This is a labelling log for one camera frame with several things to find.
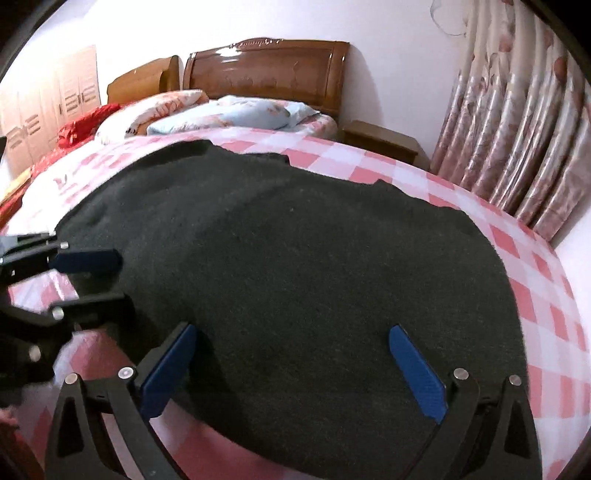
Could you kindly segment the dark striped knit sweater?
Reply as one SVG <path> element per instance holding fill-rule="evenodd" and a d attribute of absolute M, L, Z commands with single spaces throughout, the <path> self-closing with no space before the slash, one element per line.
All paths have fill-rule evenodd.
<path fill-rule="evenodd" d="M 467 214 L 194 141 L 125 167 L 57 233 L 121 255 L 116 276 L 73 285 L 131 297 L 129 358 L 193 323 L 181 404 L 245 449 L 324 479 L 405 473 L 436 423 L 390 351 L 401 325 L 432 364 L 478 382 L 475 462 L 509 473 L 492 403 L 526 352 L 504 263 Z"/>

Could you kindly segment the red floral far bedsheet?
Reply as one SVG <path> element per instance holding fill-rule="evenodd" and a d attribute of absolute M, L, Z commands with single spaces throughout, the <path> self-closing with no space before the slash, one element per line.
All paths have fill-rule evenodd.
<path fill-rule="evenodd" d="M 9 220 L 21 208 L 23 196 L 26 190 L 41 173 L 45 172 L 50 166 L 55 164 L 67 154 L 84 146 L 93 139 L 94 136 L 91 135 L 73 146 L 66 148 L 56 147 L 54 150 L 44 155 L 32 167 L 28 167 L 23 173 L 21 173 L 17 179 L 11 183 L 4 197 L 1 199 L 0 227 L 4 228 Z"/>

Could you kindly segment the pink checked bed sheet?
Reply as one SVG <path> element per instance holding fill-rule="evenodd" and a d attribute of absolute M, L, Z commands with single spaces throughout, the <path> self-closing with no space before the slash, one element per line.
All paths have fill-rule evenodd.
<path fill-rule="evenodd" d="M 291 166 L 339 179 L 384 180 L 410 196 L 468 214 L 497 250 L 514 290 L 543 478 L 558 477 L 590 427 L 590 327 L 581 320 L 567 275 L 545 240 L 479 197 L 424 170 L 338 142 L 239 127 L 133 137 L 109 146 L 91 141 L 33 180 L 3 233 L 52 230 L 122 168 L 171 143 L 199 138 L 236 153 L 284 154 Z M 15 305 L 44 311 L 54 301 L 76 295 L 65 276 L 50 272 L 11 287 L 10 296 Z M 110 376 L 126 360 L 103 332 L 76 334 L 58 357 L 55 380 L 24 390 L 22 404 L 13 412 L 18 433 L 41 464 L 64 376 L 72 371 L 90 378 Z M 172 402 L 151 424 L 190 479 L 317 479 L 232 444 Z"/>

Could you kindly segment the red folded blanket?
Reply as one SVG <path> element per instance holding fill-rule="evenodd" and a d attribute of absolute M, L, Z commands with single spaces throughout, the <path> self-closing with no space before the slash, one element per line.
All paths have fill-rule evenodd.
<path fill-rule="evenodd" d="M 120 109 L 121 105 L 117 103 L 102 105 L 79 119 L 66 123 L 58 132 L 57 146 L 65 149 L 87 140 L 109 116 Z"/>

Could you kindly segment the beige wardrobe with louvres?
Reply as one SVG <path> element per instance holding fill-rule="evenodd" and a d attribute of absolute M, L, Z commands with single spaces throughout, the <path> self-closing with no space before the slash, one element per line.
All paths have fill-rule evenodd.
<path fill-rule="evenodd" d="M 96 50 L 23 57 L 1 81 L 1 132 L 12 177 L 57 145 L 58 131 L 100 105 Z"/>

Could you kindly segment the orange floral pillow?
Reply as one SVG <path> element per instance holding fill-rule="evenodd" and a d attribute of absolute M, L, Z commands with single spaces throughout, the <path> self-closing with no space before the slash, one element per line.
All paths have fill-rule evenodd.
<path fill-rule="evenodd" d="M 147 125 L 183 109 L 209 101 L 199 89 L 159 93 L 127 105 L 107 117 L 98 127 L 94 139 L 103 145 L 136 136 Z"/>

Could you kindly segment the far wooden headboard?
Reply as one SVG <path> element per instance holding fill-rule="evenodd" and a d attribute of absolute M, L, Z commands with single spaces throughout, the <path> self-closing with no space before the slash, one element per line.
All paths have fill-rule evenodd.
<path fill-rule="evenodd" d="M 130 70 L 107 86 L 108 104 L 129 104 L 180 89 L 180 59 L 159 58 Z"/>

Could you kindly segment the wooden headboard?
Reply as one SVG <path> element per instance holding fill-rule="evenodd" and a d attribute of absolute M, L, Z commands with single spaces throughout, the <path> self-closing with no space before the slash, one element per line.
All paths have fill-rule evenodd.
<path fill-rule="evenodd" d="M 108 104 L 129 104 L 180 89 L 180 59 L 159 58 L 130 70 L 107 86 Z"/>
<path fill-rule="evenodd" d="M 339 118 L 349 43 L 252 38 L 192 53 L 182 87 L 225 95 L 304 102 Z"/>

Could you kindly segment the light blue floral pillow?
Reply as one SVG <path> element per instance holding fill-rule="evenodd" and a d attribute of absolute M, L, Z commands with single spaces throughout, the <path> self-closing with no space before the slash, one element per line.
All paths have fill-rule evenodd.
<path fill-rule="evenodd" d="M 226 95 L 151 123 L 148 135 L 168 135 L 209 128 L 246 127 L 280 130 L 320 114 L 303 102 Z"/>

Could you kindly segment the wooden nightstand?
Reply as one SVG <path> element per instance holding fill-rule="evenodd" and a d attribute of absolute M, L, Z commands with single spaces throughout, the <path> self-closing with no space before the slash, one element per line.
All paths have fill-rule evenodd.
<path fill-rule="evenodd" d="M 342 143 L 400 160 L 422 170 L 429 169 L 429 158 L 411 136 L 381 126 L 355 120 L 339 131 Z"/>

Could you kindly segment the pink floral curtain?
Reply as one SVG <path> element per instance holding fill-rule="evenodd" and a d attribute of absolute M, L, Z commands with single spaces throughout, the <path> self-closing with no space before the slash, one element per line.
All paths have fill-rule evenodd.
<path fill-rule="evenodd" d="M 522 1 L 471 1 L 431 172 L 547 241 L 590 193 L 590 83 Z"/>

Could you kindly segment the near wooden headboard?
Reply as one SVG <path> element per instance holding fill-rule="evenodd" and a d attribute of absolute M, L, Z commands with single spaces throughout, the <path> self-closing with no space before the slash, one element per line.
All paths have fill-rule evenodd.
<path fill-rule="evenodd" d="M 304 102 L 339 118 L 349 43 L 252 38 L 192 53 L 182 87 L 225 95 Z"/>

